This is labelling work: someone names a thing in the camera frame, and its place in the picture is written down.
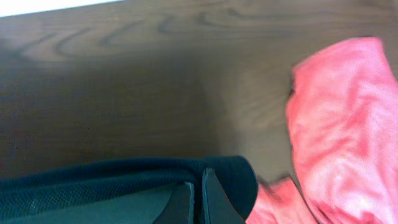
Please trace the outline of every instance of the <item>dark teal cloth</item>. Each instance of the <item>dark teal cloth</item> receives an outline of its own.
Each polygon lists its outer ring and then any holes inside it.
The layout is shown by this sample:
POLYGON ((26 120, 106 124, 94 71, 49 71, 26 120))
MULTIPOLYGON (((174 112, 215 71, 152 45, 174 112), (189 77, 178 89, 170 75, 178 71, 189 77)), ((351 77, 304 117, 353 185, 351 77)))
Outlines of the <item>dark teal cloth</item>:
POLYGON ((104 161, 0 182, 0 220, 36 215, 122 197, 167 184, 192 183, 196 217, 203 215, 202 177, 212 169, 228 200, 244 219, 257 196, 257 181, 242 157, 145 158, 104 161))

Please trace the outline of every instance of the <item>wooden surface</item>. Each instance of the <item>wooden surface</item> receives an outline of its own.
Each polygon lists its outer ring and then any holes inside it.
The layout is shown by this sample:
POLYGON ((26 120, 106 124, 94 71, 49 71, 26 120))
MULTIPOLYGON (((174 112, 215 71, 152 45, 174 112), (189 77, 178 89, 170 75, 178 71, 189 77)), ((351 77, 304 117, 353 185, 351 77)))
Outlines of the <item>wooden surface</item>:
POLYGON ((242 154, 290 172, 291 67, 383 39, 385 0, 137 0, 0 18, 0 177, 102 159, 242 154))

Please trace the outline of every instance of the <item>folded pink fabric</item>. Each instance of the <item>folded pink fabric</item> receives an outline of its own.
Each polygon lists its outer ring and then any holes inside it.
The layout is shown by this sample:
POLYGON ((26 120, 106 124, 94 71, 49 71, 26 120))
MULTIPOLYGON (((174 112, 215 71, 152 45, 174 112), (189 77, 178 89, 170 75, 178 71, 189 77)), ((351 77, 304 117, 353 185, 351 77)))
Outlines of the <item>folded pink fabric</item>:
POLYGON ((257 200, 247 224, 316 223, 292 179, 284 179, 269 189, 259 186, 257 200))
POLYGON ((315 217, 398 223, 398 85, 381 41, 332 45, 297 65, 294 82, 294 167, 315 217))

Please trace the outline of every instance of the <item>wood grain pattern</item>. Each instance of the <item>wood grain pattern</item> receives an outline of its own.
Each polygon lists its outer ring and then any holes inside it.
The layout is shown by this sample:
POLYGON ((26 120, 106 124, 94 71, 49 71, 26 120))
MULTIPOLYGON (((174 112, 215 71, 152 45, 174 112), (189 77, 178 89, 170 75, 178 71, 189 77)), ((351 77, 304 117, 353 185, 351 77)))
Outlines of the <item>wood grain pattern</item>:
POLYGON ((393 2, 138 0, 0 19, 0 177, 100 159, 243 154, 292 172, 292 65, 376 35, 393 2))

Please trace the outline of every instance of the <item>cloth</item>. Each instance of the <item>cloth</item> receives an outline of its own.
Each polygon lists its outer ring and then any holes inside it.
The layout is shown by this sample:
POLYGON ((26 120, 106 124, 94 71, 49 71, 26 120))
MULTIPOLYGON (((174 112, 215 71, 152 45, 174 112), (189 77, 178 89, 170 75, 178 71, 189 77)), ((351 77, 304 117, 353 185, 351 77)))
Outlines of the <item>cloth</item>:
POLYGON ((349 39, 293 69, 294 168, 321 223, 398 223, 398 85, 377 38, 349 39))
POLYGON ((189 183, 195 189, 194 214, 197 220, 217 219, 209 211, 214 207, 226 208, 227 205, 232 205, 231 209, 246 219, 257 196, 254 172, 247 160, 239 156, 105 161, 0 181, 0 220, 87 205, 167 184, 183 183, 189 183), (228 203, 222 203, 225 196, 228 203), (203 204, 202 199, 206 197, 217 197, 218 200, 203 204))
POLYGON ((275 223, 317 223, 290 178, 269 187, 259 185, 257 200, 246 220, 246 224, 275 223))

